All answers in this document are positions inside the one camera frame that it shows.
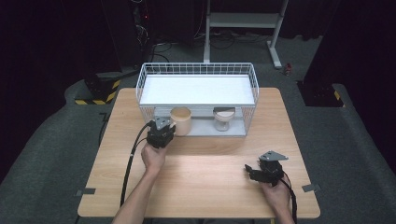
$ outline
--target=white wire rack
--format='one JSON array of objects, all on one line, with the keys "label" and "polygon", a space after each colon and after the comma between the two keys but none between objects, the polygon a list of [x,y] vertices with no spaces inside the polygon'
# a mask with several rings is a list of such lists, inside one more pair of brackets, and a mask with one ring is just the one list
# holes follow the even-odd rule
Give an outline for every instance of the white wire rack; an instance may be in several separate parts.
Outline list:
[{"label": "white wire rack", "polygon": [[[245,136],[259,100],[252,63],[144,63],[136,99],[145,122],[169,117],[175,106],[191,110],[195,136]],[[214,107],[235,107],[227,132],[213,126]]]}]

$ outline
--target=table top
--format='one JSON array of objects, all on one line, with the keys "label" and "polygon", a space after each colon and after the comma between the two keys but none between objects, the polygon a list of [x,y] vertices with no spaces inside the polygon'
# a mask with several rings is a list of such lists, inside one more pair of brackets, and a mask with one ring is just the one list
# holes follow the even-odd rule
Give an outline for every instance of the table top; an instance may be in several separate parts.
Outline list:
[{"label": "table top", "polygon": [[[80,216],[116,215],[129,155],[144,124],[134,89],[120,90],[86,186],[95,193],[82,196]],[[145,171],[140,156],[143,145],[135,153],[126,195]],[[315,193],[302,189],[311,183],[275,88],[260,88],[246,137],[175,137],[150,194],[146,217],[274,217],[259,183],[250,180],[245,170],[245,164],[260,169],[258,158],[269,150],[289,157],[280,163],[296,194],[297,217],[318,217]]]}]

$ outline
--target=white cup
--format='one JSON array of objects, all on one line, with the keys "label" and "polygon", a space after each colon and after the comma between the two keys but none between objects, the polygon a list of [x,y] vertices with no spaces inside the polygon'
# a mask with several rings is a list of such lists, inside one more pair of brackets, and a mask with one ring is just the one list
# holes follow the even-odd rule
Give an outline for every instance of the white cup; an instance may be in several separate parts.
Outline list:
[{"label": "white cup", "polygon": [[185,107],[175,107],[171,110],[171,123],[176,125],[175,135],[183,136],[191,131],[191,111]]}]

